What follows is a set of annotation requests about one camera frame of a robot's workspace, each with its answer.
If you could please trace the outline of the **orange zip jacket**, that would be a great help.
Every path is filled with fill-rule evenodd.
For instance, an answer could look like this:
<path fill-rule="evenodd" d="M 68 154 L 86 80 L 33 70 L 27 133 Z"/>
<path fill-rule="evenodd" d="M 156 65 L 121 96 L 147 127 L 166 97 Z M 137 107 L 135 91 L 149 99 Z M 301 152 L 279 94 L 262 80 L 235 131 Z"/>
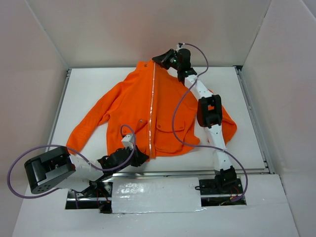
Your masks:
<path fill-rule="evenodd" d="M 106 123 L 107 151 L 122 146 L 122 136 L 136 135 L 139 150 L 151 158 L 179 156 L 200 143 L 195 136 L 198 102 L 177 78 L 153 61 L 115 85 L 74 128 L 67 146 L 81 151 L 94 130 Z"/>

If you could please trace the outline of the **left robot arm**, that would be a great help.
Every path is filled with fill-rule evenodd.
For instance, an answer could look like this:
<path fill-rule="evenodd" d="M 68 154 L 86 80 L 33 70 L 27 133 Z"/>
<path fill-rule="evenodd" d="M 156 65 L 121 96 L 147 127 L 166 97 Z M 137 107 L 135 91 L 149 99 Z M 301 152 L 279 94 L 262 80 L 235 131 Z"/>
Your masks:
<path fill-rule="evenodd" d="M 65 147 L 58 147 L 26 161 L 24 168 L 34 195 L 59 188 L 91 197 L 98 183 L 126 167 L 140 167 L 148 159 L 137 147 L 134 150 L 126 147 L 88 163 L 70 154 Z"/>

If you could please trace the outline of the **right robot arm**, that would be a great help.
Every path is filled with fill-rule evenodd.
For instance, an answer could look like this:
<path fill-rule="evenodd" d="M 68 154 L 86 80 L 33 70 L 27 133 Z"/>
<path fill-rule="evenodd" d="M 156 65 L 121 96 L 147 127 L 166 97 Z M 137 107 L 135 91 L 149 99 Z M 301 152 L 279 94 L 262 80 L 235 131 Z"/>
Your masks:
<path fill-rule="evenodd" d="M 221 97 L 209 91 L 199 80 L 199 77 L 208 71 L 209 66 L 206 66 L 203 72 L 197 73 L 191 65 L 191 52 L 185 48 L 170 49 L 162 55 L 153 57 L 152 60 L 166 70 L 170 68 L 176 70 L 178 81 L 187 88 L 175 107 L 171 122 L 172 132 L 176 139 L 186 146 L 191 146 L 191 144 L 181 140 L 175 132 L 176 113 L 189 92 L 197 100 L 197 121 L 211 142 L 211 145 L 203 145 L 202 147 L 212 148 L 216 154 L 214 159 L 215 189 L 220 193 L 226 193 L 236 182 L 237 174 L 231 162 L 231 156 L 226 151 L 222 131 Z"/>

